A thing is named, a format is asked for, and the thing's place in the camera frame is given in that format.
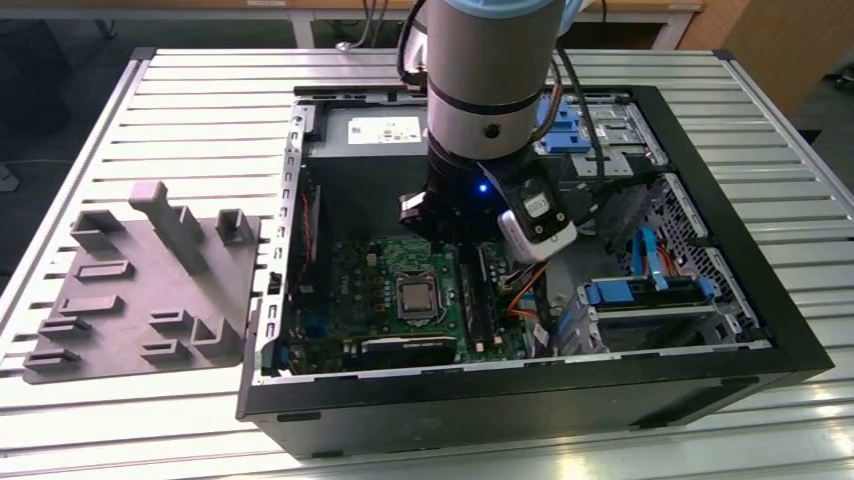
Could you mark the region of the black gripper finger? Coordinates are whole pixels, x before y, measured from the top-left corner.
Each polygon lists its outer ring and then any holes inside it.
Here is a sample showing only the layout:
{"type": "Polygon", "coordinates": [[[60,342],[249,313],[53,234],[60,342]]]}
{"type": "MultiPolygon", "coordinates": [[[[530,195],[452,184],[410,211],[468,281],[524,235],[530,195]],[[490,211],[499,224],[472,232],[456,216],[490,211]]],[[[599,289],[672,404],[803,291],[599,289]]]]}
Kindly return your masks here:
{"type": "Polygon", "coordinates": [[[458,220],[451,206],[432,192],[399,196],[399,224],[428,242],[456,244],[458,220]]]}

